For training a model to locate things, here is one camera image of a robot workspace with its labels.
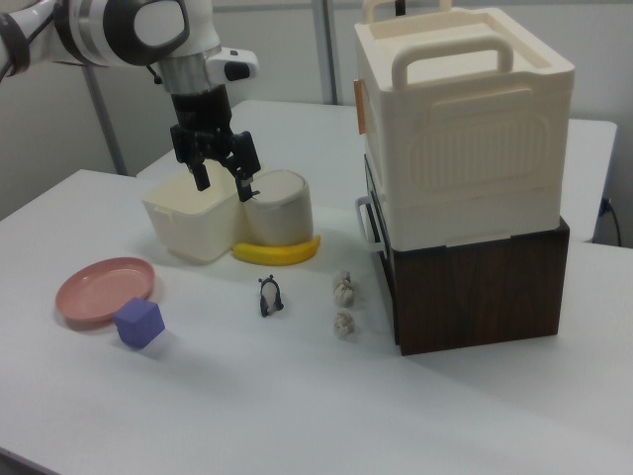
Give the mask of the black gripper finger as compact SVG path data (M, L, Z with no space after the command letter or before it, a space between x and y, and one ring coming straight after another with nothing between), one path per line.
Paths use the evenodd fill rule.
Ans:
M261 170L251 133L221 133L218 162L233 176L239 201L250 200L255 195L253 177Z
M197 134L181 126L171 127L170 134L177 161L187 166L199 191L208 189L210 180Z

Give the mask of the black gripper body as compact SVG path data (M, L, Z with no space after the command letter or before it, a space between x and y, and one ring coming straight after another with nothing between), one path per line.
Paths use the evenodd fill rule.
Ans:
M178 159L224 159L230 154L231 107L225 86L188 95L171 96L177 124L170 129Z

